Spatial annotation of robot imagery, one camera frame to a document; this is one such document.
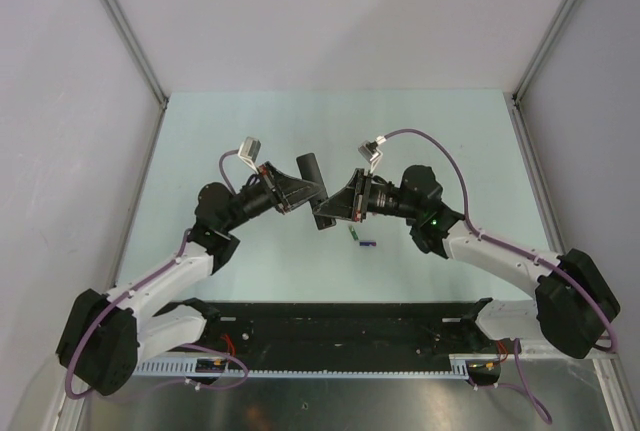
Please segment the green AAA battery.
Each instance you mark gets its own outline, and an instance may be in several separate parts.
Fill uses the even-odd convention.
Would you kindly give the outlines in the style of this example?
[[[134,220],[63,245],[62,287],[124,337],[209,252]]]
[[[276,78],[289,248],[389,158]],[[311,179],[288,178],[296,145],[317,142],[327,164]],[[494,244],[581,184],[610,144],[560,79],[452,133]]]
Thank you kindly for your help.
[[[350,232],[351,237],[353,238],[354,241],[359,241],[359,236],[356,232],[356,229],[353,225],[348,225],[348,229]]]

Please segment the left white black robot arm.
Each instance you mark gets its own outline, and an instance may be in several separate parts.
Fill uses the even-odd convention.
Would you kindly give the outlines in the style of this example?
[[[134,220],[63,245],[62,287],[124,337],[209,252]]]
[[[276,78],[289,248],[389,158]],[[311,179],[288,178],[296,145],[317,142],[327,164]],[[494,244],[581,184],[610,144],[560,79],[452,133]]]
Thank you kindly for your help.
[[[326,188],[312,153],[296,160],[299,176],[266,162],[239,192],[213,182],[199,192],[195,222],[165,264],[107,292],[88,289],[74,301],[56,348],[72,400],[121,389],[136,366],[176,347],[207,351],[221,338],[215,309],[188,300],[162,309],[185,289],[221,270],[240,241],[233,230],[274,209],[287,214],[325,199]]]

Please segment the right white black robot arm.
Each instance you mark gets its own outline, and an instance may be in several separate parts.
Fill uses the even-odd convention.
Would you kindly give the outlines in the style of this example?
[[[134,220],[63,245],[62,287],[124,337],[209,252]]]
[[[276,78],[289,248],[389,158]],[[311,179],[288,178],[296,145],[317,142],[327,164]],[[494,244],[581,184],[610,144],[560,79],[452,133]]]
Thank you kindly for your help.
[[[524,301],[483,299],[461,327],[463,344],[484,352],[496,340],[544,339],[576,359],[600,348],[620,305],[594,260],[584,251],[564,254],[523,248],[473,229],[442,200],[433,170],[408,167],[398,185],[363,169],[333,196],[314,205],[322,218],[361,222],[370,214],[405,220],[416,247],[478,267],[515,286]]]

